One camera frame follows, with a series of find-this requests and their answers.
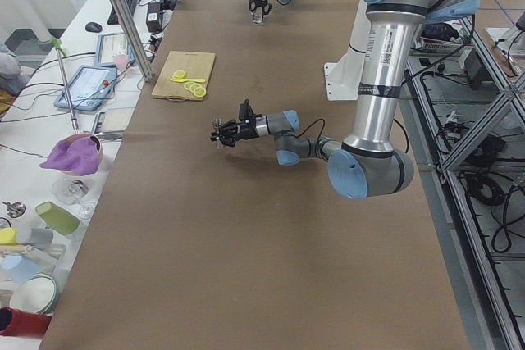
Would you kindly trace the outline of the pink bowl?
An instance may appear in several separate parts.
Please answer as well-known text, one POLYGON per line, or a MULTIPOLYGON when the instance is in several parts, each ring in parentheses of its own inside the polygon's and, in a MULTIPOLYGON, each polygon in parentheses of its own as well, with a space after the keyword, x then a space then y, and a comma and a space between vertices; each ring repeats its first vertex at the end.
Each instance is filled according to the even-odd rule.
POLYGON ((102 160, 102 145, 93 134, 74 134, 66 139, 66 170, 75 175, 94 174, 102 160))

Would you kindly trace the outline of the clear glass beaker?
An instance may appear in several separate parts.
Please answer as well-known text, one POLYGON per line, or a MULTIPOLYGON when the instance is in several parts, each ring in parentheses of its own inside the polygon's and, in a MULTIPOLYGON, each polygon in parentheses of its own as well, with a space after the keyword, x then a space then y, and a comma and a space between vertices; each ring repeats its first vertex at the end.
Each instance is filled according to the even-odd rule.
POLYGON ((264 11, 263 9, 256 9, 253 12, 253 23, 256 25, 260 25, 264 22, 264 11))

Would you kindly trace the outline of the teach pendant far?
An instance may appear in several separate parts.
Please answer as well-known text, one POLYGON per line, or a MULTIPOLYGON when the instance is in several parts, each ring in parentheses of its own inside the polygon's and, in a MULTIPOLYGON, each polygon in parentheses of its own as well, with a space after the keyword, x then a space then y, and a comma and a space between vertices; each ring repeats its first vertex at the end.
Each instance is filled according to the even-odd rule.
POLYGON ((115 67, 115 57, 123 54, 128 56, 128 61, 135 60, 135 55, 124 33, 98 36, 94 60, 96 66, 115 67))

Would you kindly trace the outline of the teach pendant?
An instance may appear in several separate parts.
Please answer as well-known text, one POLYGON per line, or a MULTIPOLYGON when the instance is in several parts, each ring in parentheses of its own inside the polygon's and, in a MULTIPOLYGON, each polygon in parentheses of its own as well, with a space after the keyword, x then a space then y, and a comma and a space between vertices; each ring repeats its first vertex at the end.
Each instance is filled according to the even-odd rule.
POLYGON ((68 82, 73 108, 95 111, 114 87, 116 78, 115 67, 80 67, 68 82))
POLYGON ((115 57, 123 54, 128 56, 128 61, 135 60, 135 55, 124 33, 98 36, 94 60, 96 66, 115 67, 115 57))

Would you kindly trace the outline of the wooden cutting board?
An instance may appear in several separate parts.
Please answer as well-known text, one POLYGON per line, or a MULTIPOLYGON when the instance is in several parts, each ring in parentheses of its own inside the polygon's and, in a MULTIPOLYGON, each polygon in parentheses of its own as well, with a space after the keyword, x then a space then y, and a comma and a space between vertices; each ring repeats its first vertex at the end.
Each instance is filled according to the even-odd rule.
POLYGON ((170 51, 151 96, 176 101, 202 101, 216 54, 211 52, 170 51))

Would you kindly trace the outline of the black computer mouse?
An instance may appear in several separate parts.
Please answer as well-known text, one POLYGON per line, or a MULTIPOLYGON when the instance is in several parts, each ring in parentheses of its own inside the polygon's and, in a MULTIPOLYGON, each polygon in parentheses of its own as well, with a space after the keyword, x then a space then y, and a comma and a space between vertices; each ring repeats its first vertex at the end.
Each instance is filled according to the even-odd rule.
POLYGON ((103 27, 96 22, 88 22, 85 25, 85 30, 90 33, 100 33, 103 30, 103 27))

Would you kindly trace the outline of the long metal grabber tool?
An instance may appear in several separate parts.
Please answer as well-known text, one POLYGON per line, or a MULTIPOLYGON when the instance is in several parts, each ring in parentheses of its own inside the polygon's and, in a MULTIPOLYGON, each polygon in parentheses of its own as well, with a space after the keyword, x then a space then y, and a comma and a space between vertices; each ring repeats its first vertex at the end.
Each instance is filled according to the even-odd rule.
POLYGON ((74 133, 78 134, 80 132, 78 119, 77 119, 75 108, 74 108, 74 105, 71 99, 71 92, 70 92, 70 88, 69 88, 69 84, 68 84, 68 80, 66 76, 66 71, 65 71, 65 67, 63 65, 63 59, 62 59, 62 56, 65 54, 65 52, 62 50, 61 41, 58 38, 55 38, 54 36, 52 36, 52 45, 57 55, 57 63, 58 63, 59 70, 61 72, 66 103, 67 103, 67 107, 68 107, 68 111, 69 111, 70 119, 71 119, 71 125, 72 125, 74 133))

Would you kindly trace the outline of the teach pendant near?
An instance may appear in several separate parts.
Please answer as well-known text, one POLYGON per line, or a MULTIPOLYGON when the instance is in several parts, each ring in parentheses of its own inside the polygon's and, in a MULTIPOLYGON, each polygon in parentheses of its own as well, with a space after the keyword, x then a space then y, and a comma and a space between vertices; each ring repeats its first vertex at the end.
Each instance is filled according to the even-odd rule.
POLYGON ((115 67, 80 67, 68 82, 73 108, 95 111, 114 87, 116 78, 115 67))

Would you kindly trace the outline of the wine glass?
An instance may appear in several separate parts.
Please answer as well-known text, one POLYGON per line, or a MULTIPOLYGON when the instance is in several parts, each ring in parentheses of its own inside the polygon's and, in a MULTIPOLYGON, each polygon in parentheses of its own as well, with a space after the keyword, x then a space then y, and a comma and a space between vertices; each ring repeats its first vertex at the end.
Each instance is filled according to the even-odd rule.
POLYGON ((89 193, 89 187, 81 180, 61 179, 51 187, 52 194, 64 205, 79 206, 79 218, 90 220, 95 211, 95 203, 87 202, 85 198, 89 193))

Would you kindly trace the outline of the steel jigger measuring cup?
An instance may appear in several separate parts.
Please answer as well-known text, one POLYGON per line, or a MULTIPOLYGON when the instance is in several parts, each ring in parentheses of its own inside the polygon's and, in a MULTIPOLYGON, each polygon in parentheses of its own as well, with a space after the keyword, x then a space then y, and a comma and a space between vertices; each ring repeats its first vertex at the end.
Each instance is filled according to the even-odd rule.
POLYGON ((211 139, 213 139, 218 149, 223 148, 222 143, 220 141, 220 132, 221 132, 222 125, 223 125, 223 119, 221 118, 216 118, 212 121, 211 139))

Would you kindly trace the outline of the red cylinder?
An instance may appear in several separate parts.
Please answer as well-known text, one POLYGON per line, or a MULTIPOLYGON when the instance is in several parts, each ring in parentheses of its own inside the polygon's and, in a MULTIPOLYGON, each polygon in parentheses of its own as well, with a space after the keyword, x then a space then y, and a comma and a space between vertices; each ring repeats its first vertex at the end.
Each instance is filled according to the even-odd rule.
POLYGON ((1 335, 41 339, 52 317, 10 307, 1 308, 1 335))

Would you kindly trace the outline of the light blue cup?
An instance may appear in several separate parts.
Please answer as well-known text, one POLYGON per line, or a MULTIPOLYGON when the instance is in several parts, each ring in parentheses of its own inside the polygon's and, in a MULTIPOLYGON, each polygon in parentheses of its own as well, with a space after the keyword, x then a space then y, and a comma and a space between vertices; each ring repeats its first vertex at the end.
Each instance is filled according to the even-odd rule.
POLYGON ((17 284, 23 284, 41 272, 40 265, 24 254, 13 253, 1 261, 1 268, 7 277, 17 284))

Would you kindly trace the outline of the lemon slice top pair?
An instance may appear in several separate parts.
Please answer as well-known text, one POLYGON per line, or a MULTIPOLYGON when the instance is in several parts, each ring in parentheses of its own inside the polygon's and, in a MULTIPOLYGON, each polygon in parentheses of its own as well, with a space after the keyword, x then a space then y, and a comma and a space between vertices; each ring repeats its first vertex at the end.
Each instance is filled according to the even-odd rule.
POLYGON ((176 70, 171 79, 174 80, 174 81, 182 81, 184 80, 186 77, 186 72, 184 70, 176 70))

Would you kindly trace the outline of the white bowl green rim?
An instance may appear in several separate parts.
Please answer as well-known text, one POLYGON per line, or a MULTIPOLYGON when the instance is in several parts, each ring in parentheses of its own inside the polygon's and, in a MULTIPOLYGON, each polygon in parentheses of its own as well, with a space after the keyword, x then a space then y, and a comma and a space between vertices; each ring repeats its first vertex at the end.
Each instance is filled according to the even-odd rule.
POLYGON ((13 292, 9 306, 47 315, 54 312, 58 297, 59 291, 54 278, 49 275, 37 275, 13 292))

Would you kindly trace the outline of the lemon slice front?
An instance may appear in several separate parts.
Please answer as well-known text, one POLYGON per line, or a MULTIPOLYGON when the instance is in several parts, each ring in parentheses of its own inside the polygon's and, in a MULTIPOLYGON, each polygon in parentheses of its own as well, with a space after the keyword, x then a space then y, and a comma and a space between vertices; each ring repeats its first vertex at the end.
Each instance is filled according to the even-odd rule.
POLYGON ((205 88, 197 92, 192 93, 196 98, 203 98, 206 95, 207 91, 205 88))

